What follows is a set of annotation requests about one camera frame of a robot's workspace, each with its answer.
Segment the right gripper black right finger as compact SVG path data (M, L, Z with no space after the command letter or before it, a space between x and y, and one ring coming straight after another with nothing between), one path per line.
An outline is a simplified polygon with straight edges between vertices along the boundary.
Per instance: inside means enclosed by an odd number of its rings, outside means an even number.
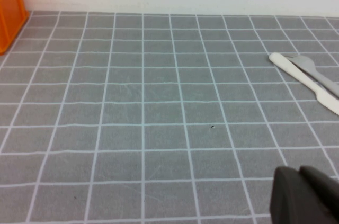
M301 166L299 173L338 223L338 182L311 166Z

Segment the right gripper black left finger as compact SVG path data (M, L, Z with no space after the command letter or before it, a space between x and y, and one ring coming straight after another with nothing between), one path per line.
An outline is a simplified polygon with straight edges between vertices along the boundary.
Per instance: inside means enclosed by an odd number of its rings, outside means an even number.
M275 169L270 214L272 223L334 223L299 170L290 167Z

